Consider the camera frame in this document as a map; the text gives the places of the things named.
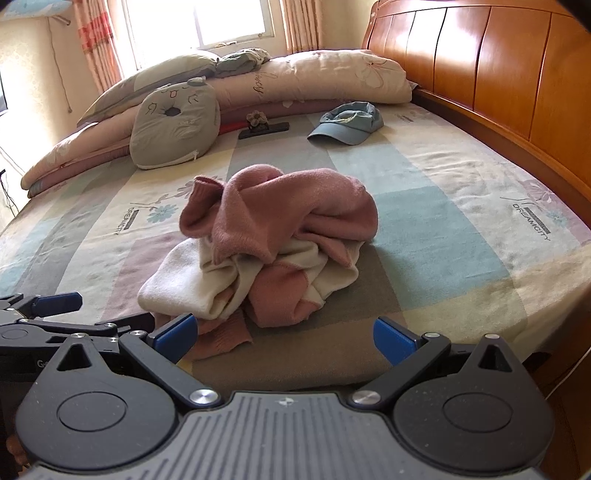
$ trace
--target mattress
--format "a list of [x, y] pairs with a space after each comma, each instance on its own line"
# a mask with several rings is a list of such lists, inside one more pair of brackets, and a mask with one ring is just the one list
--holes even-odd
[[538, 180], [412, 104], [380, 106], [385, 126], [363, 144], [306, 140], [320, 114], [287, 132], [221, 135], [200, 159], [137, 170], [129, 157], [38, 195], [0, 236], [0, 296], [79, 291], [90, 324], [136, 313], [138, 289], [183, 236], [191, 180], [226, 180], [267, 163], [283, 172], [328, 167], [361, 180], [379, 213], [359, 278], [292, 327], [249, 325], [252, 344], [195, 361], [221, 391], [364, 382], [388, 368], [372, 344], [376, 317], [454, 342], [499, 333], [525, 359], [591, 284], [591, 232]]

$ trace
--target blue cap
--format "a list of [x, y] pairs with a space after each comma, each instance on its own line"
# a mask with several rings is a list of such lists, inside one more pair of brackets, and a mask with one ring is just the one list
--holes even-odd
[[379, 110], [369, 102], [351, 102], [338, 106], [320, 117], [320, 125], [308, 135], [332, 137], [347, 145], [359, 145], [384, 126]]

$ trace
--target metal screw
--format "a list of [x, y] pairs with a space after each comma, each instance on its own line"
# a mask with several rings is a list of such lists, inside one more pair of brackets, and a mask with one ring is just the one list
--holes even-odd
[[219, 398], [219, 394], [210, 388], [200, 388], [189, 395], [189, 400], [197, 405], [211, 405]]
[[382, 400], [382, 397], [373, 390], [358, 390], [351, 395], [351, 400], [357, 405], [375, 405]]

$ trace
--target wooden headboard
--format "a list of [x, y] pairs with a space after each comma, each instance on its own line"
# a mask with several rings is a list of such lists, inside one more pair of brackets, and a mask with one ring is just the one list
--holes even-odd
[[380, 0], [363, 42], [591, 226], [591, 34], [558, 2]]

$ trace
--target blue flower print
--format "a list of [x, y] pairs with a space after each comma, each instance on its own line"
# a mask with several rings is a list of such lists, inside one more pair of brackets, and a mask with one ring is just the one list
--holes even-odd
[[175, 205], [162, 205], [161, 207], [152, 207], [151, 210], [148, 215], [148, 221], [150, 223], [158, 223], [171, 218], [174, 212], [178, 210], [178, 207]]
[[562, 213], [551, 210], [546, 212], [546, 215], [548, 215], [556, 225], [563, 228], [569, 227], [570, 221]]

